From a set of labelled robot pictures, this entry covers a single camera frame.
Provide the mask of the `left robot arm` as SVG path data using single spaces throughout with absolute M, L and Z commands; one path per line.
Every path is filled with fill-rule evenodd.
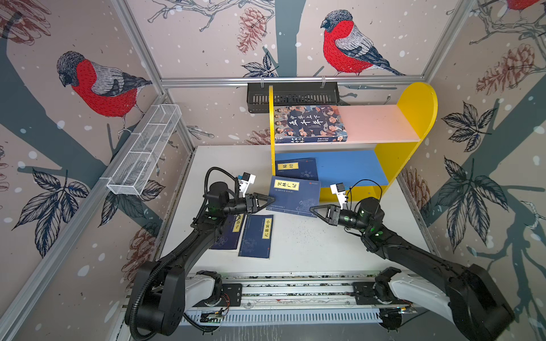
M 191 223 L 193 230 L 175 249 L 157 261 L 145 262 L 137 271 L 125 323 L 134 340 L 172 335 L 191 306 L 186 298 L 189 271 L 219 239 L 230 216 L 255 214 L 275 202 L 272 196 L 240 196 L 239 186 L 230 197 L 227 183 L 205 184 L 203 202 Z

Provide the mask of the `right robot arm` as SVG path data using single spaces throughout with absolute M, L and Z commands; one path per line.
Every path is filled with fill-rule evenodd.
M 425 251 L 385 227 L 384 211 L 374 197 L 356 210 L 337 205 L 311 207 L 331 226 L 356 230 L 367 251 L 401 265 L 386 281 L 395 298 L 410 301 L 452 322 L 468 340 L 496 340 L 515 321 L 515 313 L 482 267 L 463 266 Z

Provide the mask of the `large illustrated box book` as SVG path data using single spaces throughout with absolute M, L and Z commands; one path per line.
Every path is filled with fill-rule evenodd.
M 337 106 L 274 108 L 276 144 L 346 142 L 348 132 Z

